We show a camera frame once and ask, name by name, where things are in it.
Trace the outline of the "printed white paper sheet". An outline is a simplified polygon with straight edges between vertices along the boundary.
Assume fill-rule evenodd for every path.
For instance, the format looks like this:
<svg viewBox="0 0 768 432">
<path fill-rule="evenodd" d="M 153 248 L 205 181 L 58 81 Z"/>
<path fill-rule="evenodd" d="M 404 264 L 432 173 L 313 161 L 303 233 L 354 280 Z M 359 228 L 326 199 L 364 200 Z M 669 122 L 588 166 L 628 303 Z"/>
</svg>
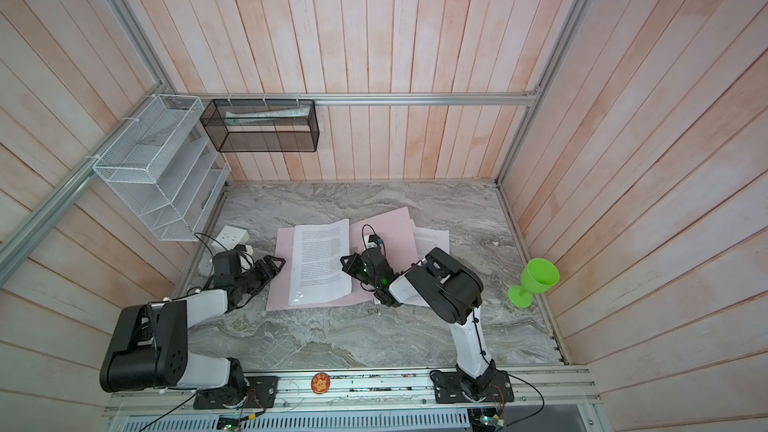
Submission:
<svg viewBox="0 0 768 432">
<path fill-rule="evenodd" d="M 341 263 L 350 253 L 349 232 L 348 219 L 294 228 L 289 306 L 325 304 L 351 293 Z"/>
</svg>

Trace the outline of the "pink file folder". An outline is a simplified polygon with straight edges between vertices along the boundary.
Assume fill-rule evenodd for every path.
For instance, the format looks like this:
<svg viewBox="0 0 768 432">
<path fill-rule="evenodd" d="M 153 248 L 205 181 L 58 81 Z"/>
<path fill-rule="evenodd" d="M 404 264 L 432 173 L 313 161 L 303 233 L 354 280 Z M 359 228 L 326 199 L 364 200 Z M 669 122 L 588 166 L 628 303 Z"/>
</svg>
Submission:
<svg viewBox="0 0 768 432">
<path fill-rule="evenodd" d="M 420 260 L 417 253 L 413 224 L 407 207 L 401 207 L 386 213 L 372 216 L 350 225 L 350 245 L 352 251 L 362 247 L 360 237 L 362 228 L 369 224 L 384 242 L 386 258 L 396 273 L 404 272 Z M 351 292 L 334 301 L 320 304 L 296 305 L 290 304 L 290 281 L 292 275 L 294 227 L 280 228 L 277 231 L 275 255 L 285 259 L 286 263 L 280 273 L 269 285 L 266 310 L 268 312 L 299 310 L 318 307 L 345 307 L 372 301 L 373 295 L 364 291 L 358 281 L 354 281 Z"/>
</svg>

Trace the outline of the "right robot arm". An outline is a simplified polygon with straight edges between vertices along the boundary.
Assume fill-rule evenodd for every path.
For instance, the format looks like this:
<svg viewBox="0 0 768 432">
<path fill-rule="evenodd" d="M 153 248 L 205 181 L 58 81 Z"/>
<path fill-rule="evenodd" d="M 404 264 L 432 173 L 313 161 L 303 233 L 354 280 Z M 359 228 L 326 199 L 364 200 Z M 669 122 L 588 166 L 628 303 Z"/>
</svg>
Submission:
<svg viewBox="0 0 768 432">
<path fill-rule="evenodd" d="M 493 380 L 504 375 L 486 350 L 480 324 L 483 284 L 477 274 L 439 247 L 399 275 L 379 246 L 343 256 L 340 263 L 381 304 L 399 307 L 420 298 L 449 325 L 457 364 L 454 372 L 430 373 L 438 402 L 481 401 L 494 391 Z"/>
</svg>

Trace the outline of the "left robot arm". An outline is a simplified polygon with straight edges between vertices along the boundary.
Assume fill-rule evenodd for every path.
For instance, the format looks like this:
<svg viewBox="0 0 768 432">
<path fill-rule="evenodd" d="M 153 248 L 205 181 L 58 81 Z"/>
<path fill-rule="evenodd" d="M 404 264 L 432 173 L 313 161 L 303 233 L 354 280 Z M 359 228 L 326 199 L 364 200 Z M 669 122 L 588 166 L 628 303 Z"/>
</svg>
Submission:
<svg viewBox="0 0 768 432">
<path fill-rule="evenodd" d="M 255 259 L 244 248 L 225 250 L 212 257 L 203 286 L 179 298 L 124 308 L 100 369 L 101 388 L 192 390 L 198 410 L 273 407 L 277 377 L 248 376 L 234 357 L 191 352 L 188 330 L 247 305 L 285 264 L 271 255 Z"/>
</svg>

